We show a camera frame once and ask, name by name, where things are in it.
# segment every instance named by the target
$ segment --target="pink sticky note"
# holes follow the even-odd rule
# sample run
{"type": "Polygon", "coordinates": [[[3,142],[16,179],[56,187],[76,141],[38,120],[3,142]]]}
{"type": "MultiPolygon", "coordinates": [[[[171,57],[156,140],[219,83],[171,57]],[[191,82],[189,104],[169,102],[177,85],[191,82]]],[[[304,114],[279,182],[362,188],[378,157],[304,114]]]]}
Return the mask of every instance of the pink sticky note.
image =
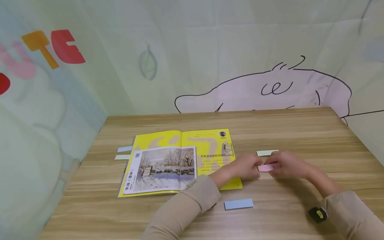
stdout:
{"type": "Polygon", "coordinates": [[[257,168],[259,169],[259,172],[270,172],[273,169],[279,168],[279,167],[280,167],[280,163],[257,166],[257,168]]]}

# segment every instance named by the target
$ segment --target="beige sleeve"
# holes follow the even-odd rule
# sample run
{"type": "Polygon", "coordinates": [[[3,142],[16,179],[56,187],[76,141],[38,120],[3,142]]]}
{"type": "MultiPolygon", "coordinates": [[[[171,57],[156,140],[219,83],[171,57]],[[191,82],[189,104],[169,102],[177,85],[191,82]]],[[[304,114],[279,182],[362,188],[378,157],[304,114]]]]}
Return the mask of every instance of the beige sleeve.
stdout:
{"type": "Polygon", "coordinates": [[[384,224],[355,192],[323,199],[322,207],[338,232],[347,240],[384,240],[384,224]]]}
{"type": "Polygon", "coordinates": [[[198,176],[155,213],[141,239],[179,239],[183,230],[219,198],[220,192],[211,178],[198,176]]]}

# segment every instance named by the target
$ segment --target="person's right hand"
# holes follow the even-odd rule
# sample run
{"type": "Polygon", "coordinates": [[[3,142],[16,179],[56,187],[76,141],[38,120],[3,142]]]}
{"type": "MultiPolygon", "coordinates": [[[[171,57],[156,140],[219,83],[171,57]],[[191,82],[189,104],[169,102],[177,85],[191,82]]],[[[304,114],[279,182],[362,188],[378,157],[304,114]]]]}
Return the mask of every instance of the person's right hand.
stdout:
{"type": "Polygon", "coordinates": [[[273,163],[280,163],[281,166],[269,172],[273,177],[298,177],[307,179],[311,171],[316,169],[315,166],[289,151],[272,152],[264,164],[273,163]]]}

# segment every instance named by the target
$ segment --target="pink letter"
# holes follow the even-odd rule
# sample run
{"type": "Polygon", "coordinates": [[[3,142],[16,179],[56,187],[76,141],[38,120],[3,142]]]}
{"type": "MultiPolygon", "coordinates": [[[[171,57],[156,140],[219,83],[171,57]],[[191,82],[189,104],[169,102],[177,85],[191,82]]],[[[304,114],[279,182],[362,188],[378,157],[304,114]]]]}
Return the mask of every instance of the pink letter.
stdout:
{"type": "Polygon", "coordinates": [[[74,41],[69,30],[52,31],[51,41],[53,50],[63,62],[70,64],[85,63],[85,59],[79,52],[79,49],[74,45],[68,46],[67,44],[67,42],[74,41]]]}
{"type": "Polygon", "coordinates": [[[13,48],[21,56],[22,61],[17,62],[0,44],[0,61],[2,61],[8,71],[12,72],[17,78],[28,80],[36,75],[36,65],[32,62],[27,51],[23,48],[22,43],[14,41],[13,48]]]}

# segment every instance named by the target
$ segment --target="person's left hand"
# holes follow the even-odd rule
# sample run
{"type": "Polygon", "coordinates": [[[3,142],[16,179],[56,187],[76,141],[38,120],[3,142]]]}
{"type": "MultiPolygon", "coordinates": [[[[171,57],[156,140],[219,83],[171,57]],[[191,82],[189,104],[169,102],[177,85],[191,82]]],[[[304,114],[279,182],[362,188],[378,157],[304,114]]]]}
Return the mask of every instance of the person's left hand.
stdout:
{"type": "Polygon", "coordinates": [[[260,173],[255,166],[262,164],[263,160],[261,158],[251,153],[246,153],[222,168],[226,169],[232,177],[254,179],[260,177],[260,173]]]}

